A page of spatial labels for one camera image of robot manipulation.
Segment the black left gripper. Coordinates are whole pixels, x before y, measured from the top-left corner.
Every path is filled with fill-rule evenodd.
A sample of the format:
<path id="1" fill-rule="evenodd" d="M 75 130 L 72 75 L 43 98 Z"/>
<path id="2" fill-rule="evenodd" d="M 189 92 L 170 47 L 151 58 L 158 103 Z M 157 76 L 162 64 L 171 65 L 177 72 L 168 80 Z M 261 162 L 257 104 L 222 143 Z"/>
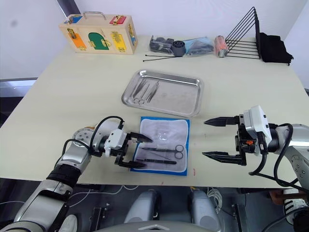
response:
<path id="1" fill-rule="evenodd" d="M 152 143 L 153 140 L 146 135 L 131 132 L 128 133 L 125 137 L 124 143 L 120 149 L 116 151 L 116 158 L 115 158 L 115 165 L 118 165 L 120 167 L 125 167 L 125 168 L 142 168 L 145 167 L 146 164 L 136 162 L 136 161 L 129 161 L 126 162 L 124 161 L 124 156 L 126 155 L 126 152 L 128 150 L 128 141 L 131 140 L 131 138 L 136 139 L 139 143 Z"/>

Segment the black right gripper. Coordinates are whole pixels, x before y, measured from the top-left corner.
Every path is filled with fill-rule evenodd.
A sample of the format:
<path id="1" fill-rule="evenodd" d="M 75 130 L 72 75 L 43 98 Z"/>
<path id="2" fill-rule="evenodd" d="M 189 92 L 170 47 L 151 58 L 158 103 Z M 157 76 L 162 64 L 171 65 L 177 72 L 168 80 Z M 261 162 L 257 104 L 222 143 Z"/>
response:
<path id="1" fill-rule="evenodd" d="M 232 156 L 227 152 L 212 151 L 202 152 L 204 156 L 221 163 L 238 164 L 241 166 L 247 165 L 246 154 L 255 152 L 257 139 L 251 137 L 247 132 L 243 115 L 211 118 L 204 121 L 204 124 L 215 127 L 225 127 L 226 125 L 238 126 L 237 135 L 235 136 L 236 151 L 238 152 L 237 155 Z"/>

